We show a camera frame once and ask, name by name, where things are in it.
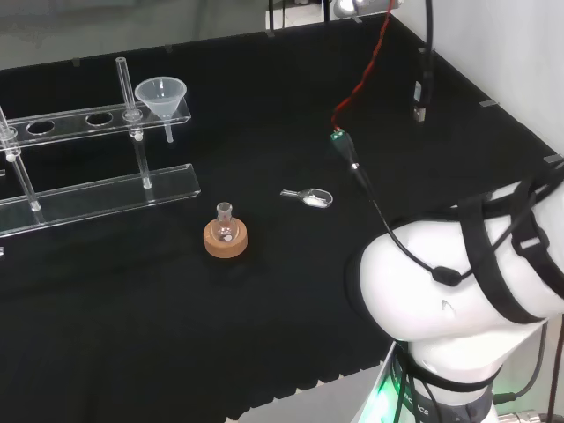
black tablecloth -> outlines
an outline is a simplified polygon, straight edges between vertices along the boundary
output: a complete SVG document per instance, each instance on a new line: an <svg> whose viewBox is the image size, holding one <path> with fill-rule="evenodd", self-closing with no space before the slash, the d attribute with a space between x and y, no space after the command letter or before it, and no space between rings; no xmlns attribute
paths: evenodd
<svg viewBox="0 0 564 423"><path fill-rule="evenodd" d="M194 164L198 198L1 240L2 421L223 422L378 364L390 341L349 308L345 260L382 232L331 150L330 113L360 80L382 17L124 54L133 84L189 86L192 121L146 135L150 168ZM512 182L549 149L439 59L411 118L421 42L391 22L340 124L385 214L406 217ZM9 117L120 102L115 57L0 73ZM36 190L136 171L126 134L24 150ZM19 195L10 169L2 196ZM279 197L327 189L327 210ZM220 261L202 232L229 201L249 248Z"/></svg>

test tube rack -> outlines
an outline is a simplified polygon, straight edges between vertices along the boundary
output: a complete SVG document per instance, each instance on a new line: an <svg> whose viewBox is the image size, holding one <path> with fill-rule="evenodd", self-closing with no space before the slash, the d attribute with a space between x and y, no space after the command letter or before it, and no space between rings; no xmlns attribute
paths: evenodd
<svg viewBox="0 0 564 423"><path fill-rule="evenodd" d="M118 57L115 61L123 104L13 120L6 120L0 108L0 152L4 152L13 166L24 192L21 197L0 200L0 238L195 197L200 193L191 164L150 171L145 156L145 130L164 127L167 138L172 141L170 126L186 123L191 118L183 98L185 85L178 79L165 77L145 81L163 89L164 100L156 100L161 104L167 94L163 84L173 80L184 88L178 98L173 99L174 103L178 101L173 113L156 115L152 104L135 101L125 58ZM26 148L116 132L129 132L138 174L35 192L22 159ZM0 256L3 254L4 249L0 248Z"/></svg>

green connector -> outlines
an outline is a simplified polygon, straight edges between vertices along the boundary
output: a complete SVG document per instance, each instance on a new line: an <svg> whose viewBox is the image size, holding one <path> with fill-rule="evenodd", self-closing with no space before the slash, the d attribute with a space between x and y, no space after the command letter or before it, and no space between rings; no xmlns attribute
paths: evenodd
<svg viewBox="0 0 564 423"><path fill-rule="evenodd" d="M335 141L336 139L344 137L345 135L346 135L346 132L344 132L343 130L336 130L335 132L333 132L331 134L331 141Z"/></svg>

clear funnel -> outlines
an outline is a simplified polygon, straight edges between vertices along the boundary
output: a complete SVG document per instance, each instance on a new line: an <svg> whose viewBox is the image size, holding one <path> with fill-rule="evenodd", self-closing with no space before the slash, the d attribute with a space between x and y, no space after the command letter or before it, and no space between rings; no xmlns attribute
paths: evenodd
<svg viewBox="0 0 564 423"><path fill-rule="evenodd" d="M186 85L180 79L170 77L147 79L135 89L135 96L163 121L172 117L185 94ZM172 143L173 132L169 124L165 125L165 131L167 141Z"/></svg>

test tube hole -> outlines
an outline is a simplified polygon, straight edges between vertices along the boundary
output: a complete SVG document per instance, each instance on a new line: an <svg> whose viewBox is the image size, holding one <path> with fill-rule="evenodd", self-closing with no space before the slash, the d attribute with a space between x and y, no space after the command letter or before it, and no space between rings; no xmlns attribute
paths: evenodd
<svg viewBox="0 0 564 423"><path fill-rule="evenodd" d="M91 126L104 126L114 120L114 116L109 113L97 113L96 115L89 115L86 117L86 123Z"/></svg>
<svg viewBox="0 0 564 423"><path fill-rule="evenodd" d="M53 121L39 121L27 125L27 132L32 135L45 135L53 130L55 124Z"/></svg>

